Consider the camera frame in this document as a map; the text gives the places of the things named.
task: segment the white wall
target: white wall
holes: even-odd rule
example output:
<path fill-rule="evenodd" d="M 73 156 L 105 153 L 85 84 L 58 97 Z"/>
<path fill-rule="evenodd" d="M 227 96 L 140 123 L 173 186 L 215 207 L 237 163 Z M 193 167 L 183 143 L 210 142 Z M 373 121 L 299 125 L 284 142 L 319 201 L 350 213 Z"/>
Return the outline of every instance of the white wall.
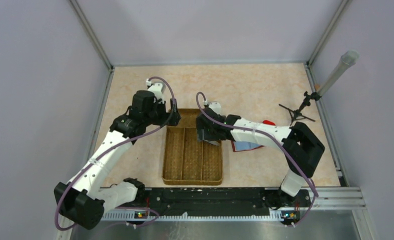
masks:
<path fill-rule="evenodd" d="M 394 239 L 394 0 L 351 3 L 314 64 L 316 80 L 351 48 L 360 59 L 323 100 L 349 182 L 361 187 L 380 239 Z"/>
<path fill-rule="evenodd" d="M 55 237 L 107 77 L 68 1 L 0 0 L 0 240 Z"/>
<path fill-rule="evenodd" d="M 114 65 L 306 61 L 341 0 L 79 0 Z"/>

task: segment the stainless steel surface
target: stainless steel surface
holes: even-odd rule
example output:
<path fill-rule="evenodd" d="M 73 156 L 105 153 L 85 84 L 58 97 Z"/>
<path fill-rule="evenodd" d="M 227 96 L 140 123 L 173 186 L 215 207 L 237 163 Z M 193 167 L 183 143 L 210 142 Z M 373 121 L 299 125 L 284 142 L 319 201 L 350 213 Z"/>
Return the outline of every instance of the stainless steel surface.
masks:
<path fill-rule="evenodd" d="M 314 211 L 296 228 L 272 222 L 156 222 L 138 228 L 101 222 L 76 228 L 72 240 L 359 240 L 351 211 Z"/>
<path fill-rule="evenodd" d="M 325 32 L 323 33 L 322 37 L 320 38 L 319 42 L 317 43 L 315 50 L 313 51 L 312 55 L 309 58 L 309 61 L 307 62 L 309 66 L 311 66 L 315 60 L 316 57 L 319 55 L 320 51 L 322 50 L 323 46 L 325 45 L 326 41 L 328 40 L 328 37 L 331 35 L 333 32 L 333 29 L 336 26 L 336 23 L 338 22 L 339 18 L 341 17 L 342 13 L 344 12 L 345 8 L 351 3 L 351 0 L 342 0 L 340 6 L 338 7 L 337 11 L 335 12 L 334 16 L 331 19 L 331 22 L 328 24 L 328 26 L 325 29 Z"/>
<path fill-rule="evenodd" d="M 347 69 L 356 64 L 357 59 L 359 58 L 359 53 L 355 50 L 349 50 L 344 55 L 341 56 L 338 61 L 337 66 L 335 66 L 334 70 L 329 74 L 326 81 L 319 87 L 316 91 L 319 96 L 323 96 L 326 91 L 343 75 Z"/>
<path fill-rule="evenodd" d="M 361 240 L 379 239 L 367 210 L 354 210 L 353 218 Z"/>
<path fill-rule="evenodd" d="M 98 40 L 97 36 L 94 33 L 94 30 L 92 29 L 91 25 L 89 24 L 88 20 L 86 19 L 85 14 L 83 13 L 82 9 L 80 8 L 78 2 L 76 0 L 68 0 L 70 5 L 72 6 L 76 16 L 78 17 L 80 23 L 83 26 L 83 29 L 86 32 L 86 35 L 88 35 L 89 40 L 91 40 L 92 45 L 95 48 L 95 51 L 97 51 L 98 55 L 100 58 L 103 60 L 104 64 L 108 68 L 108 70 L 111 70 L 113 68 L 113 65 L 110 63 L 110 60 L 107 57 L 107 54 L 105 53 L 103 47 L 101 46 L 100 41 Z"/>
<path fill-rule="evenodd" d="M 314 85 L 317 83 L 317 81 L 313 77 L 312 69 L 307 64 L 305 64 L 304 66 L 306 68 L 306 74 L 307 74 L 307 78 L 309 79 L 310 87 L 311 87 L 312 91 L 316 91 Z M 329 124 L 330 121 L 328 119 L 328 114 L 326 113 L 326 109 L 323 104 L 322 98 L 319 99 L 319 101 L 316 101 L 316 107 L 318 109 L 319 117 L 322 122 L 323 129 L 325 131 L 326 140 L 328 141 L 329 149 L 332 154 L 332 159 L 334 159 L 335 166 L 337 167 L 337 171 L 340 171 L 342 173 L 344 181 L 347 182 L 345 179 L 346 171 L 341 164 L 342 154 L 339 151 L 339 148 L 337 146 L 337 140 L 335 139 L 332 128 Z"/>

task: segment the table surface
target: table surface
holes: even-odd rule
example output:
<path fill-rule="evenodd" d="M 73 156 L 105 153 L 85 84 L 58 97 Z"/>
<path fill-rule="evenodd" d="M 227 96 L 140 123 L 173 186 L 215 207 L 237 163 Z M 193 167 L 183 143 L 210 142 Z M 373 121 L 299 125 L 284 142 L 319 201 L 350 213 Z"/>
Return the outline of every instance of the table surface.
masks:
<path fill-rule="evenodd" d="M 167 65 L 116 67 L 97 146 L 104 139 L 114 118 L 123 114 L 138 90 L 145 90 L 145 80 L 152 76 L 166 79 L 177 99 L 178 108 L 197 108 L 195 94 L 202 91 L 209 101 L 220 102 L 222 114 L 242 116 L 250 121 L 269 120 L 287 126 L 290 116 L 283 104 L 296 109 L 310 85 L 302 63 Z M 170 99 L 165 91 L 165 99 Z M 316 120 L 303 120 L 325 145 L 313 181 L 316 186 L 339 186 L 334 161 L 319 118 L 316 105 L 306 107 L 304 114 Z M 171 187 L 162 180 L 166 130 L 136 141 L 123 154 L 104 182 L 104 186 L 125 178 L 137 178 L 147 187 Z M 230 141 L 223 141 L 223 183 L 219 187 L 278 187 L 288 165 L 283 153 L 271 147 L 233 152 Z"/>

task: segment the white robotic arm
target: white robotic arm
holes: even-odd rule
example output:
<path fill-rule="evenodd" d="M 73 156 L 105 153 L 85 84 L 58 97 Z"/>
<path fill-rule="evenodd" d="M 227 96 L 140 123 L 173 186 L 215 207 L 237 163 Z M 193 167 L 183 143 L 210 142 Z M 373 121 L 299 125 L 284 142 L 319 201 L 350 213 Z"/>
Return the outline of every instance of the white robotic arm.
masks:
<path fill-rule="evenodd" d="M 148 80 L 147 86 L 147 90 L 136 92 L 128 111 L 113 121 L 100 147 L 85 166 L 68 184 L 60 182 L 54 189 L 57 204 L 62 201 L 59 213 L 84 228 L 92 229 L 104 213 L 132 202 L 139 190 L 144 191 L 144 185 L 132 178 L 110 188 L 101 188 L 120 156 L 135 143 L 133 138 L 144 136 L 149 125 L 162 127 L 167 123 L 176 126 L 180 120 L 172 99 L 171 112 L 166 112 L 166 101 L 163 99 L 165 86 Z M 71 185 L 71 189 L 65 193 L 68 185 Z"/>
<path fill-rule="evenodd" d="M 204 114 L 200 114 L 197 118 L 197 132 L 200 140 L 209 143 L 218 140 L 250 142 L 280 150 L 271 138 L 258 132 L 262 131 L 271 135 L 285 148 L 308 178 L 313 176 L 325 147 L 304 123 L 296 122 L 294 126 L 272 126 L 249 121 L 237 115 L 222 116 L 220 115 L 220 109 L 220 103 L 211 102 L 206 103 L 204 112 L 214 120 L 235 128 L 231 129 L 218 125 Z M 294 197 L 306 181 L 290 163 L 289 159 L 287 159 L 287 162 L 290 169 L 282 181 L 280 190 Z"/>

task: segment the woven basket tray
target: woven basket tray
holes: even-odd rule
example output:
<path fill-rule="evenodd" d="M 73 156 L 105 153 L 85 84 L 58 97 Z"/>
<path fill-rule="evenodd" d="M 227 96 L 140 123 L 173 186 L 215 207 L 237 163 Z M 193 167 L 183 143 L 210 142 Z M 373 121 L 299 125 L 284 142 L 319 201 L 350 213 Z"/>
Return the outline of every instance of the woven basket tray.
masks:
<path fill-rule="evenodd" d="M 197 140 L 195 118 L 198 109 L 178 109 L 181 120 L 168 126 L 163 161 L 163 182 L 167 185 L 206 185 L 222 183 L 222 144 L 214 146 Z"/>

